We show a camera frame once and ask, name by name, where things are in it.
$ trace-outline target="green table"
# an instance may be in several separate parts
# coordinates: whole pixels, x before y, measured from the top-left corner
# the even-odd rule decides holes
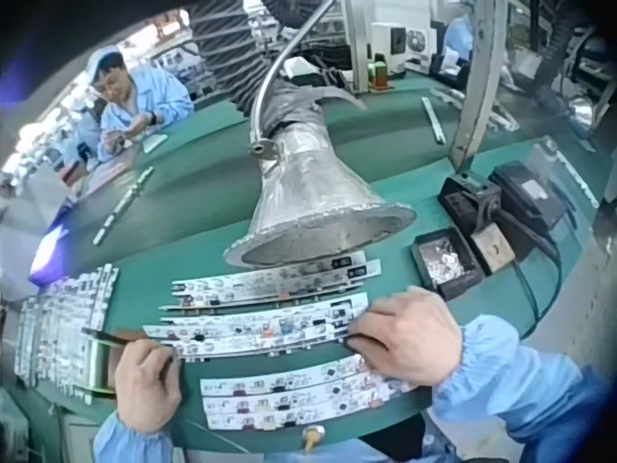
[[[367,96],[364,100],[368,111],[364,113],[338,103],[326,109],[338,155],[386,199],[411,204],[417,212],[417,220],[405,231],[366,249],[369,258],[379,258],[383,265],[383,274],[367,281],[362,288],[370,299],[418,285],[419,275],[408,247],[417,235],[450,224],[436,195],[452,168],[444,159],[446,148],[434,142],[419,100],[428,94],[430,85],[418,80],[413,85],[408,84],[410,89],[403,84],[398,84],[399,88],[393,92]],[[434,105],[447,139],[452,140],[458,111],[435,100]],[[121,270],[105,325],[110,333],[120,328],[139,329],[143,324],[157,323],[161,316],[158,306],[174,301],[170,294],[172,280],[237,271],[223,261],[222,255],[230,243],[245,234],[259,193],[258,168],[247,155],[247,123],[228,103],[222,102],[170,128],[168,133],[170,139],[164,145],[137,160],[135,173],[119,178],[114,187],[95,193],[80,204],[67,221],[70,229],[65,244],[70,255],[68,273],[79,273],[107,261]],[[483,144],[485,151],[476,158],[473,169],[487,175],[495,165],[525,159],[532,141],[514,142],[527,137],[528,132],[523,130],[515,134],[489,134]],[[562,145],[566,155],[582,158],[583,148],[569,134],[563,137],[563,143],[568,145]],[[122,216],[103,245],[95,248],[92,239],[98,227],[132,178],[149,165],[155,172],[142,197]],[[567,175],[561,173],[557,181],[577,206],[579,223],[578,229],[573,231],[562,221],[555,231],[564,275],[567,275],[588,239],[595,211]],[[554,268],[538,253],[532,253],[522,268],[540,307],[544,308],[555,285]],[[534,324],[523,288],[509,268],[472,288],[450,306],[461,323],[472,320],[479,313],[494,313],[512,322],[521,333]],[[175,444],[191,449],[235,451],[188,423],[205,424],[200,378],[305,368],[348,354],[342,345],[329,343],[275,359],[253,356],[185,365],[182,375],[184,400],[172,426]],[[104,400],[97,400],[90,407],[69,400],[48,383],[42,383],[38,391],[48,400],[95,422],[102,422],[113,409],[113,404]],[[404,420],[425,408],[429,400],[427,392],[414,392],[380,409],[325,422],[326,443],[370,433]],[[250,451],[264,452],[297,449],[300,433],[301,428],[291,428],[272,433],[229,432],[225,435]]]

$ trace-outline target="hand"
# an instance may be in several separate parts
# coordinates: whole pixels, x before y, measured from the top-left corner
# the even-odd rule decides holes
[[[127,138],[135,138],[148,128],[152,121],[151,113],[143,113],[135,116],[131,125],[124,132]]]
[[[128,344],[116,369],[118,416],[124,425],[143,433],[160,431],[174,416],[182,395],[179,360],[161,381],[161,371],[174,352],[153,340]]]
[[[386,377],[437,386],[458,367],[461,328],[437,294],[420,287],[379,299],[349,326],[347,345]]]
[[[121,130],[111,130],[109,132],[103,132],[103,143],[105,144],[105,149],[109,152],[116,152],[118,148],[118,143],[122,139]]]

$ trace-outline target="yellow component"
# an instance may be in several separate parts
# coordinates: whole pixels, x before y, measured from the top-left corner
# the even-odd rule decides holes
[[[316,429],[309,429],[305,437],[305,455],[308,455],[321,442],[321,434]]]

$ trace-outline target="gray floor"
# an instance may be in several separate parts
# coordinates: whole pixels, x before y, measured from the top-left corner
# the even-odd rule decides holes
[[[525,341],[539,350],[570,355],[580,366],[591,365],[610,381],[617,377],[616,236],[614,215],[599,214],[594,237],[586,243],[555,305]],[[508,438],[500,421],[465,426],[435,421],[463,458],[519,461],[523,448]]]

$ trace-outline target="stack of circuit boards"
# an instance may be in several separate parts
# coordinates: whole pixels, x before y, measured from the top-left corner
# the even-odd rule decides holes
[[[14,371],[27,386],[45,379],[65,395],[87,403],[92,400],[79,388],[88,362],[88,338],[81,330],[102,330],[118,272],[106,264],[92,273],[52,283],[24,301]]]
[[[381,262],[364,252],[286,267],[173,282],[175,306],[161,309],[151,338],[174,348],[187,362],[251,355],[276,357],[343,341],[347,325],[368,307],[365,292],[343,294],[378,276]],[[319,299],[338,293],[332,299]],[[286,307],[282,304],[289,301]],[[259,312],[246,306],[275,304]],[[311,368],[233,379],[202,379],[210,429],[274,430],[321,422],[376,407],[407,392],[400,381],[367,370],[355,355]]]

